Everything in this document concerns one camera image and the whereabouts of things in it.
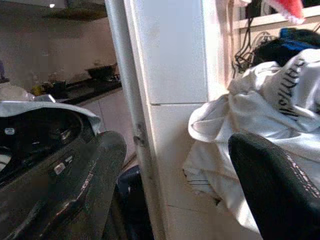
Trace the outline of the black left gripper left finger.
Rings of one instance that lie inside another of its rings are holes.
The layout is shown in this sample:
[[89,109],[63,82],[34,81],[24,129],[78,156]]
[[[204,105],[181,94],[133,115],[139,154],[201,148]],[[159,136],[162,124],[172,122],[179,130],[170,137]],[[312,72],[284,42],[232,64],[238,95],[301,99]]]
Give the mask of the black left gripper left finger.
[[77,138],[9,181],[12,240],[99,240],[126,156],[123,136]]

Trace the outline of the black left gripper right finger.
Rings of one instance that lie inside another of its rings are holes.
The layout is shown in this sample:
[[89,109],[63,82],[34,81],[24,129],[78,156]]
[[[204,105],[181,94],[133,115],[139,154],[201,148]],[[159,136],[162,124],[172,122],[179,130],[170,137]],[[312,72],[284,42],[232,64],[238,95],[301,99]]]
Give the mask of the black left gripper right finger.
[[264,240],[318,240],[320,191],[282,148],[253,133],[235,133],[228,151]]

